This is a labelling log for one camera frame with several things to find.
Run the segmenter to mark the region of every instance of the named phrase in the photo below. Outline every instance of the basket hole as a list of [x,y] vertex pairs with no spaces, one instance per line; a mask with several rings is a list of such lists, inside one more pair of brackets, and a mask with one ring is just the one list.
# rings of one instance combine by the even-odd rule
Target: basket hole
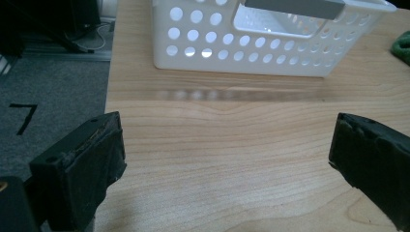
[[250,37],[249,36],[243,36],[240,40],[239,40],[239,44],[241,46],[246,46],[249,44],[250,41]]
[[181,20],[183,15],[184,15],[184,12],[182,11],[181,8],[172,8],[171,11],[169,12],[169,16],[174,21]]
[[323,48],[323,53],[327,54],[329,52],[331,52],[332,47],[330,45],[325,46],[325,48]]
[[299,57],[298,56],[294,56],[289,60],[289,65],[296,65],[299,61]]
[[355,35],[356,35],[355,31],[350,32],[349,35],[347,35],[346,40],[352,41],[353,39],[355,39]]
[[185,49],[185,55],[186,56],[188,56],[188,57],[192,57],[193,55],[195,54],[195,48],[193,48],[193,47],[187,47],[186,49]]
[[322,64],[322,59],[317,59],[314,63],[313,63],[313,66],[320,66]]
[[249,56],[249,60],[250,60],[251,62],[255,62],[258,57],[259,57],[259,54],[256,53],[256,52],[253,52],[253,53]]
[[303,66],[306,66],[306,65],[308,65],[308,64],[310,64],[310,58],[309,58],[309,57],[305,58],[305,59],[302,61],[302,65],[303,65]]
[[228,57],[228,55],[229,55],[229,52],[227,50],[222,50],[218,54],[218,58],[220,58],[220,60],[224,60]]
[[321,37],[322,37],[323,39],[326,39],[326,38],[329,37],[330,34],[331,34],[331,29],[326,28],[325,30],[323,30]]
[[336,32],[335,33],[335,35],[334,35],[334,39],[337,41],[337,40],[340,40],[340,38],[343,36],[343,31],[338,31],[338,32]]
[[220,25],[221,22],[222,22],[222,14],[214,13],[214,14],[211,15],[210,23],[212,25],[218,26],[218,25]]
[[343,53],[343,51],[344,51],[344,44],[340,45],[340,46],[337,48],[335,54],[336,54],[336,55],[339,55],[339,54]]
[[175,45],[171,45],[166,48],[166,53],[170,56],[175,56],[178,53],[178,47]]
[[295,45],[294,41],[289,41],[284,45],[284,49],[285,50],[291,50],[293,48],[293,46]]
[[172,27],[168,30],[168,37],[171,40],[177,40],[180,34],[181,34],[180,30],[176,27]]
[[272,58],[274,58],[274,55],[272,54],[267,54],[263,57],[263,63],[267,64],[271,62]]
[[286,60],[286,56],[285,55],[280,55],[277,59],[277,63],[279,65],[283,64],[283,62]]
[[236,61],[240,61],[244,58],[244,52],[243,51],[237,51],[234,55],[233,55],[233,59]]
[[217,33],[215,33],[215,32],[209,32],[205,36],[205,40],[208,43],[213,43],[216,39],[217,39]]
[[280,39],[275,39],[271,42],[271,49],[276,49],[280,45]]
[[316,52],[320,47],[320,43],[315,43],[312,47],[311,47],[311,52]]
[[217,4],[223,6],[226,4],[227,0],[216,0]]
[[210,48],[205,48],[202,50],[202,57],[209,58],[212,56],[212,50]]
[[261,37],[261,38],[256,40],[255,46],[256,47],[262,47],[265,44],[265,42],[266,42],[266,39]]
[[357,13],[352,13],[350,14],[347,18],[346,18],[346,24],[350,25],[352,23],[354,23],[356,21],[356,19],[358,18],[358,14]]
[[195,10],[190,14],[190,21],[193,23],[199,23],[200,21],[202,21],[204,14],[199,11],[199,10]]
[[307,48],[308,48],[308,43],[307,43],[307,42],[304,42],[304,43],[299,44],[298,50],[299,50],[299,51],[304,51],[304,50],[306,50]]
[[334,59],[330,59],[326,62],[325,67],[331,67],[335,63]]
[[198,32],[198,31],[196,31],[196,30],[190,30],[190,31],[188,32],[188,40],[194,42],[194,41],[196,41],[196,40],[198,39],[198,37],[199,37],[199,32]]
[[223,37],[223,43],[224,43],[224,44],[230,45],[230,44],[232,44],[232,42],[233,42],[233,35],[232,35],[232,34],[226,34],[226,35]]
[[365,26],[370,21],[370,14],[366,14],[360,19],[359,26]]

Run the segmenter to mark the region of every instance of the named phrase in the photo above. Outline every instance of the wood grain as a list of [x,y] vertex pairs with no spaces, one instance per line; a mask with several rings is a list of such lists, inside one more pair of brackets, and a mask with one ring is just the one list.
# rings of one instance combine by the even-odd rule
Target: wood grain
[[337,114],[410,134],[410,68],[386,16],[327,78],[158,70],[150,1],[119,1],[106,111],[128,168],[96,231],[395,231],[328,164]]

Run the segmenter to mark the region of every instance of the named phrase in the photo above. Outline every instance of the number 7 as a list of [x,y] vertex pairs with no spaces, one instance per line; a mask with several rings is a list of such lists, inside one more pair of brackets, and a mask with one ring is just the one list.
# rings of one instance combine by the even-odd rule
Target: number 7
[[18,131],[17,135],[23,135],[24,131],[26,130],[27,126],[29,125],[31,118],[33,117],[34,112],[36,112],[37,105],[36,104],[15,104],[11,103],[9,105],[10,108],[23,108],[27,107],[30,108],[30,112],[26,116],[24,120],[24,124],[21,126],[20,130]]

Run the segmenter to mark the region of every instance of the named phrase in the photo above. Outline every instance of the green object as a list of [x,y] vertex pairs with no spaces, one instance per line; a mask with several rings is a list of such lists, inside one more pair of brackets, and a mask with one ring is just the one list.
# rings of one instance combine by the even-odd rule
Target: green object
[[374,120],[339,113],[329,164],[397,230],[410,232],[410,137]]
[[410,66],[410,31],[397,38],[391,48],[392,54]]

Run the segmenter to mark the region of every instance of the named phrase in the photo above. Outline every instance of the cable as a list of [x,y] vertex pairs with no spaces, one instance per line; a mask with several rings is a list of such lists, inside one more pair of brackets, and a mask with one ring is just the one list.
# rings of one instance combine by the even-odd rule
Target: cable
[[111,24],[111,23],[109,23],[109,22],[103,22],[103,23],[101,23],[100,25],[95,25],[95,26],[88,27],[85,32],[83,32],[83,33],[82,33],[81,35],[79,35],[79,36],[74,37],[73,39],[69,38],[69,36],[68,36],[66,33],[64,33],[64,35],[66,36],[66,39],[69,40],[69,41],[72,41],[72,42],[73,42],[73,41],[78,41],[78,40],[84,38],[84,37],[85,37],[87,34],[89,34],[90,32],[92,32],[92,31],[94,31],[94,30],[96,30],[96,29],[98,29],[98,28],[100,28],[100,27],[102,27],[102,26],[110,25],[110,24]]
[[100,45],[100,46],[98,46],[98,47],[86,47],[86,46],[83,46],[83,45],[80,45],[80,44],[77,43],[77,46],[79,46],[79,47],[81,47],[81,48],[84,48],[84,49],[87,49],[87,50],[89,50],[89,51],[95,51],[95,50],[99,50],[99,49],[103,48],[103,47],[105,46],[105,44],[106,44],[106,41],[105,41],[105,38],[102,36],[100,30],[101,30],[103,27],[106,27],[106,26],[109,26],[109,25],[110,25],[110,24],[101,25],[101,26],[99,26],[98,29],[97,29],[97,35],[99,35],[99,37],[102,39],[102,45]]

